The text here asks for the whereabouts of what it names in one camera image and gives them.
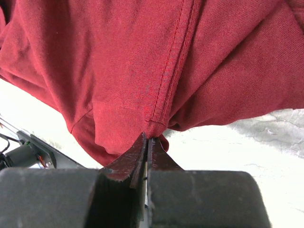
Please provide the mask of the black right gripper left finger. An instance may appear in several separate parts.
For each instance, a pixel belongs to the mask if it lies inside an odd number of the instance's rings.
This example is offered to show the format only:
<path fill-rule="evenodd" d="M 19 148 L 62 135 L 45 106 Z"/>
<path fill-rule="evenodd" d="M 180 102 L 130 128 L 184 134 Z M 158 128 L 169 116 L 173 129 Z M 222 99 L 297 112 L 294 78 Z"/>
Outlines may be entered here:
<path fill-rule="evenodd" d="M 137 228 L 143 219 L 147 140 L 102 169 L 0 170 L 3 228 Z"/>

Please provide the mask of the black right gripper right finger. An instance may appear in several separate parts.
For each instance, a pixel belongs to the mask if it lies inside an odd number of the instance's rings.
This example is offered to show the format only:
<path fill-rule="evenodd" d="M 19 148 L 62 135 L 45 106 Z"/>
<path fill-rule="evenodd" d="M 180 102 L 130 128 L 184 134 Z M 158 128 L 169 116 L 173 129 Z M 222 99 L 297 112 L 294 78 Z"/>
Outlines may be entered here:
<path fill-rule="evenodd" d="M 148 144 L 148 221 L 151 228 L 268 228 L 260 189 L 243 171 L 186 171 Z"/>

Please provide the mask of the dark red t shirt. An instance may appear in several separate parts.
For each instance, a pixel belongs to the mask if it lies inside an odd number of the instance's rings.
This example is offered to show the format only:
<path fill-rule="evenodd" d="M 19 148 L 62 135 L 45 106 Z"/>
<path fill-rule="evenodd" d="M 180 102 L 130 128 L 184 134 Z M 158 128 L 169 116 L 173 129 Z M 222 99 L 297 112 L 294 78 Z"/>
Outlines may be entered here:
<path fill-rule="evenodd" d="M 160 137 L 304 106 L 301 0 L 3 0 L 0 77 L 101 165 Z"/>

